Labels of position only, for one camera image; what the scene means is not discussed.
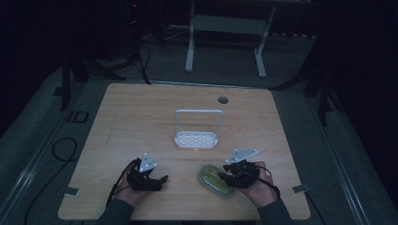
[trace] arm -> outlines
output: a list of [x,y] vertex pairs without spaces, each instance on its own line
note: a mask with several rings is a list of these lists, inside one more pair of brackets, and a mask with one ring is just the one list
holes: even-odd
[[100,216],[96,225],[128,225],[134,207],[147,194],[146,191],[135,191],[127,181],[127,171],[117,186],[114,198]]
[[[260,170],[259,178],[273,185],[272,177],[267,175],[264,162],[255,162]],[[286,209],[282,199],[278,199],[275,190],[256,181],[252,186],[246,189],[239,189],[248,199],[257,207],[261,221],[264,225],[292,224],[293,221]]]

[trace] wooden tabletop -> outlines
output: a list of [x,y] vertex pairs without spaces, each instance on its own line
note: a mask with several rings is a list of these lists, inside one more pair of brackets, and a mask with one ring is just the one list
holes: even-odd
[[[219,97],[228,98],[221,104]],[[213,149],[180,149],[174,142],[175,111],[185,109],[222,110],[224,119],[219,142]],[[212,128],[214,121],[196,128]],[[310,216],[299,175],[284,135],[272,94],[268,90],[206,86],[141,84],[109,85],[89,133],[70,188],[58,216],[62,219],[97,219],[122,170],[148,153],[157,162],[150,175],[169,175],[160,192],[151,192],[134,210],[131,219],[243,220],[259,219],[255,206],[241,193],[222,199],[197,180],[200,169],[219,168],[235,149],[257,149],[249,161],[265,161],[274,185],[293,219]]]

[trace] green object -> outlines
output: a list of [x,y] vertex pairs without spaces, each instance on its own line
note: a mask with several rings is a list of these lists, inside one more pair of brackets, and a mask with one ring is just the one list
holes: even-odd
[[228,187],[217,173],[224,173],[221,169],[213,165],[206,165],[198,173],[198,181],[204,187],[211,190],[222,198],[230,198],[235,193],[233,187]]

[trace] hand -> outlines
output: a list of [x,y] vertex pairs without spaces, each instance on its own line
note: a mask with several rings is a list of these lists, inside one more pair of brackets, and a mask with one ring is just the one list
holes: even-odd
[[134,165],[132,164],[130,167],[128,167],[126,172],[123,174],[122,181],[117,186],[114,198],[122,200],[135,207],[135,205],[147,194],[147,191],[135,191],[132,189],[132,187],[130,187],[129,182],[127,181],[127,173],[133,166]]
[[[257,167],[266,168],[265,162],[254,162],[254,164]],[[259,178],[273,185],[272,177],[267,175],[267,171],[262,168],[259,168],[259,171]],[[239,188],[238,191],[246,195],[246,197],[248,197],[257,208],[266,206],[278,200],[275,190],[258,180],[255,181],[252,186],[247,187],[246,189]]]

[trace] forearm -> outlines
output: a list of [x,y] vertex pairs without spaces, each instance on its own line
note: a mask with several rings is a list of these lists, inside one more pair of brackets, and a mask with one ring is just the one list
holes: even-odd
[[263,225],[290,225],[293,223],[282,199],[257,208]]
[[119,199],[113,199],[100,216],[96,225],[128,225],[134,207]]

